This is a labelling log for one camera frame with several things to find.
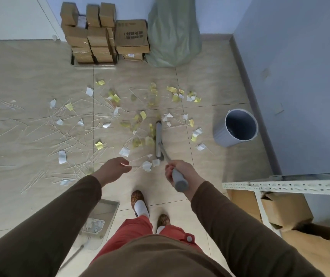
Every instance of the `baseboard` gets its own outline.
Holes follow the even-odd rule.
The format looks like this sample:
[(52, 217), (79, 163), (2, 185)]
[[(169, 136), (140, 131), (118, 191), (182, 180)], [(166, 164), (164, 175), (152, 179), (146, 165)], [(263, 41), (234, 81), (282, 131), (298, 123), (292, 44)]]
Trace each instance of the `baseboard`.
[(236, 63), (238, 66), (239, 73), (241, 75), (241, 78), (242, 78), (242, 81), (244, 84), (244, 88), (246, 89), (248, 99), (250, 100), (250, 105), (251, 105), (252, 111), (254, 112), (255, 118), (259, 125), (259, 131), (260, 131), (261, 138), (262, 138), (262, 141), (265, 146), (266, 154), (268, 155), (271, 170), (273, 171), (274, 175), (281, 175), (282, 171), (278, 164), (277, 156), (275, 155), (273, 145), (271, 144), (271, 140), (269, 138), (268, 131), (266, 130), (266, 126), (264, 124), (263, 117), (261, 116), (260, 108), (257, 104), (257, 99), (255, 96), (254, 90), (252, 88), (250, 79), (248, 78), (248, 74), (247, 74), (246, 68), (243, 64), (242, 56), (238, 50), (238, 46), (237, 46), (234, 36), (232, 36), (230, 38), (229, 43), (230, 43), (230, 47), (231, 47), (233, 55), (234, 55), (234, 59), (236, 60)]
[(201, 34), (201, 41), (229, 41), (233, 34)]

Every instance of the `white sock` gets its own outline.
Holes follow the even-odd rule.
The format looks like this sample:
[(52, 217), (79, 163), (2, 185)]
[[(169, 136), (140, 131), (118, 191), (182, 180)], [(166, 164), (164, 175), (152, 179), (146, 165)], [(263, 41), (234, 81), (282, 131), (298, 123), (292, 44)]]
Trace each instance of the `white sock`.
[(149, 218), (149, 213), (143, 200), (137, 200), (134, 205), (134, 210), (137, 213), (138, 217), (145, 215), (147, 218)]
[(160, 232), (165, 228), (165, 226), (159, 226), (159, 228), (156, 231), (156, 234), (160, 234)]

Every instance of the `foot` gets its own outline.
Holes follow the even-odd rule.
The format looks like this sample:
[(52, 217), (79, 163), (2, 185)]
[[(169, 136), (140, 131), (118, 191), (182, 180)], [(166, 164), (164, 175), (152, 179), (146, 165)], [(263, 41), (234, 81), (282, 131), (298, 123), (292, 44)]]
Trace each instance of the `foot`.
[(144, 196), (141, 191), (133, 191), (132, 196), (130, 197), (130, 204), (132, 205), (135, 216), (137, 218), (142, 215), (145, 215), (149, 218), (149, 212), (146, 203), (144, 202)]
[(157, 220), (157, 228), (160, 226), (167, 226), (170, 225), (170, 219), (169, 216), (166, 214), (161, 214)]

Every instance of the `mop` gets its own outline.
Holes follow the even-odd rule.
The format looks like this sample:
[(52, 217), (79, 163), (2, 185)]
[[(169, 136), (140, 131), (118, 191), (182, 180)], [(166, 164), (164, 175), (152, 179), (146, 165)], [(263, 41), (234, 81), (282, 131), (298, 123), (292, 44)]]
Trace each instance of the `mop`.
[[(161, 131), (162, 131), (162, 124), (161, 121), (159, 120), (156, 122), (156, 139), (155, 139), (155, 152), (156, 152), (156, 157), (160, 160), (166, 160), (167, 162), (171, 161), (169, 158), (168, 154), (166, 153), (164, 147), (163, 147), (163, 141), (161, 139)], [(177, 169), (173, 169), (172, 172), (172, 178), (174, 181), (174, 188), (178, 192), (184, 192), (188, 190), (189, 185), (188, 181), (183, 177), (181, 172), (179, 172)]]

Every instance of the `leg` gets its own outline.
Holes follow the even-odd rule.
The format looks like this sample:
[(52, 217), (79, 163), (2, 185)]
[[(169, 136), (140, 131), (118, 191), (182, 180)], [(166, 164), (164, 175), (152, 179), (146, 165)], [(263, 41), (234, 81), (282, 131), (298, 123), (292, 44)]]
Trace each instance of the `leg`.
[(152, 234), (152, 224), (149, 222), (148, 218), (149, 213), (144, 203), (143, 194), (140, 191), (132, 193), (131, 205), (137, 218), (126, 219), (116, 233), (102, 247), (91, 263), (99, 256), (117, 250), (135, 238)]
[(203, 252), (201, 248), (195, 243), (195, 237), (193, 234), (186, 233), (183, 229), (170, 224), (170, 219), (167, 215), (160, 215), (157, 221), (157, 234), (170, 237), (172, 239), (181, 241), (200, 252)]

